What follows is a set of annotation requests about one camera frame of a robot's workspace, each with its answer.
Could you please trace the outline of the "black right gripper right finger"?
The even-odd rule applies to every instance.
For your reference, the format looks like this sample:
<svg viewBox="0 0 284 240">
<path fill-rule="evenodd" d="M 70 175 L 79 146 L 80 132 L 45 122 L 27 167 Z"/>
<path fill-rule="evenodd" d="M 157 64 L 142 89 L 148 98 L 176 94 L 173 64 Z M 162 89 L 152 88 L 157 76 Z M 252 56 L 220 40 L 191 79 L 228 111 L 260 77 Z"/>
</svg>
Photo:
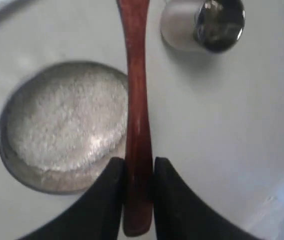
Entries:
<svg viewBox="0 0 284 240">
<path fill-rule="evenodd" d="M 255 239 L 202 201 L 164 157 L 155 159 L 154 217 L 159 240 Z"/>
</svg>

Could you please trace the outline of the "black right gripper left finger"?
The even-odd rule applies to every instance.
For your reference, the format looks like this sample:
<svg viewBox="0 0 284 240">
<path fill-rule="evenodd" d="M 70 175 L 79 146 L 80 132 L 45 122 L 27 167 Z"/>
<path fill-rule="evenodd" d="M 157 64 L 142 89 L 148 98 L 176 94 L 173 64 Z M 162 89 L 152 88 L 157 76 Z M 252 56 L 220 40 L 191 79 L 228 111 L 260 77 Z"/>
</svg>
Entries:
<svg viewBox="0 0 284 240">
<path fill-rule="evenodd" d="M 58 217 L 22 240 L 116 240 L 124 192 L 124 160 L 109 163 L 94 184 Z"/>
</svg>

